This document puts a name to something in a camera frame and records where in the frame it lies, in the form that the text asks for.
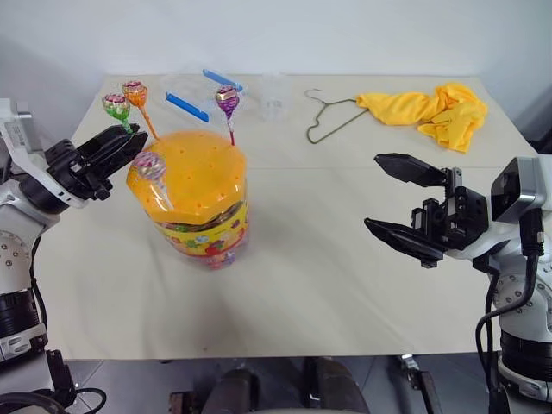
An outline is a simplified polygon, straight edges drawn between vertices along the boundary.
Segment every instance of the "orange lid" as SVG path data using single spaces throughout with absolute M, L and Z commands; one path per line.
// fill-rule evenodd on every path
M 229 140 L 210 131 L 164 135 L 144 149 L 163 158 L 163 182 L 172 204 L 167 208 L 155 183 L 131 166 L 127 185 L 155 222 L 204 224 L 244 199 L 246 159 Z

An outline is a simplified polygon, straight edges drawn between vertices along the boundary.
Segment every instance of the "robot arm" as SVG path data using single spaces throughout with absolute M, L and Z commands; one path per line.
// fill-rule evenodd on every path
M 445 200 L 425 200 L 412 211 L 411 227 L 367 218 L 370 231 L 424 267 L 436 267 L 446 254 L 488 273 L 502 329 L 500 379 L 526 397 L 552 401 L 552 256 L 542 251 L 550 247 L 543 217 L 552 210 L 552 157 L 515 158 L 489 198 L 463 187 L 458 168 L 439 170 L 403 154 L 375 160 L 397 179 L 443 186 Z M 489 321 L 482 318 L 478 329 Z
M 14 164 L 26 173 L 21 180 L 0 183 L 0 394 L 49 390 L 63 406 L 75 398 L 61 354 L 44 350 L 46 326 L 39 319 L 37 288 L 29 272 L 33 247 L 61 212 L 110 195 L 109 176 L 127 165 L 147 139 L 138 125 L 131 127 L 132 135 L 112 126 L 80 147 L 63 140 L 44 152 L 28 111 L 0 99 L 0 137 Z M 5 410 L 0 403 L 0 411 Z

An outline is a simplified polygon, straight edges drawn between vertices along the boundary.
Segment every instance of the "table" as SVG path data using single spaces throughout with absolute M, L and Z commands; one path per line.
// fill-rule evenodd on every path
M 147 109 L 160 134 L 198 127 L 163 103 L 160 76 L 108 76 L 76 144 L 113 123 L 100 97 L 130 78 L 148 86 Z M 316 146 L 304 135 L 321 108 L 304 96 L 310 88 L 333 101 L 366 91 L 432 92 L 449 79 L 289 76 L 288 117 L 265 122 L 257 109 L 261 77 L 237 78 L 247 86 L 235 119 L 251 201 L 244 255 L 216 272 L 190 264 L 147 219 L 123 168 L 112 177 L 108 200 L 64 212 L 43 237 L 36 274 L 50 346 L 77 359 L 474 351 L 487 277 L 450 258 L 423 269 L 373 237 L 362 220 L 408 224 L 423 199 L 442 198 L 440 189 L 386 176 L 373 161 L 378 153 L 460 166 L 464 185 L 483 194 L 512 157 L 535 154 L 481 82 L 455 79 L 489 106 L 469 153 L 459 154 L 415 127 L 384 126 L 369 114 Z M 353 103 L 329 110 L 323 127 L 331 130 L 358 111 Z M 131 119 L 145 127 L 137 110 Z

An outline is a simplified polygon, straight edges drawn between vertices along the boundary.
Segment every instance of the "yellow cloth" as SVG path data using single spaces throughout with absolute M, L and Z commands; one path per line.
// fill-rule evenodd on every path
M 485 103 L 462 84 L 437 86 L 435 93 L 433 97 L 421 92 L 365 93 L 356 97 L 356 104 L 386 125 L 422 122 L 417 127 L 422 134 L 443 147 L 467 152 L 474 131 L 485 123 Z

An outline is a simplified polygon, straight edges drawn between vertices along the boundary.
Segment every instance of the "green lollipop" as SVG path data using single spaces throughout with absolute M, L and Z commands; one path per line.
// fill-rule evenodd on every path
M 102 98 L 105 111 L 118 120 L 125 130 L 132 134 L 132 128 L 129 124 L 130 105 L 124 95 L 110 93 Z

